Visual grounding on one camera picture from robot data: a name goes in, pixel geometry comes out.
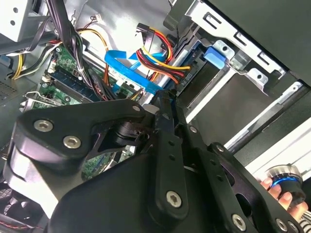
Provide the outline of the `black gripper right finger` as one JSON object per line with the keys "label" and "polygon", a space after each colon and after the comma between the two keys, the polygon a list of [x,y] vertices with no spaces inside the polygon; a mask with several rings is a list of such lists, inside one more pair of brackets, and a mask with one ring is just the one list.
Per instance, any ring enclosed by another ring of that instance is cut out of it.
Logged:
{"label": "black gripper right finger", "polygon": [[205,145],[172,100],[181,138],[189,214],[188,233],[301,233],[303,229],[220,143]]}

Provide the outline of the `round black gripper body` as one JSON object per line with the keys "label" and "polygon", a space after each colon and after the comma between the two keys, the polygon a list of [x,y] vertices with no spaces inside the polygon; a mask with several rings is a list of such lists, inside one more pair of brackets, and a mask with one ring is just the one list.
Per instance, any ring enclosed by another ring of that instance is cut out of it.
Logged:
{"label": "round black gripper body", "polygon": [[189,212],[168,227],[158,225],[148,211],[155,183],[155,158],[139,155],[122,162],[65,194],[50,219],[50,233],[225,233],[227,228],[201,186],[197,173],[168,157],[164,180],[183,178]]}

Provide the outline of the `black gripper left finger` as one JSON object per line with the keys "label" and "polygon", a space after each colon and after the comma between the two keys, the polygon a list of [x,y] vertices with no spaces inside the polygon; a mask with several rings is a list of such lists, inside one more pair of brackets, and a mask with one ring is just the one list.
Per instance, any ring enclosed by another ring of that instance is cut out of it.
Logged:
{"label": "black gripper left finger", "polygon": [[35,109],[14,126],[15,190],[37,202],[51,217],[62,197],[82,183],[85,162],[135,146],[153,157],[151,207],[157,212],[187,210],[181,139],[185,121],[169,91],[149,104],[129,99]]}

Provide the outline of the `bare person hand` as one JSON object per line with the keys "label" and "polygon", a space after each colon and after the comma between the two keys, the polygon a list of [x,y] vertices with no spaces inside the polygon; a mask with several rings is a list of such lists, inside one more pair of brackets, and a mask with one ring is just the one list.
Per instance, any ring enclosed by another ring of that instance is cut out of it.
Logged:
{"label": "bare person hand", "polygon": [[281,195],[281,186],[279,184],[272,186],[271,178],[266,178],[260,182],[260,184],[296,221],[299,221],[303,214],[309,209],[306,202],[302,202],[295,207],[290,207],[293,200],[292,194],[290,192],[286,192]]}

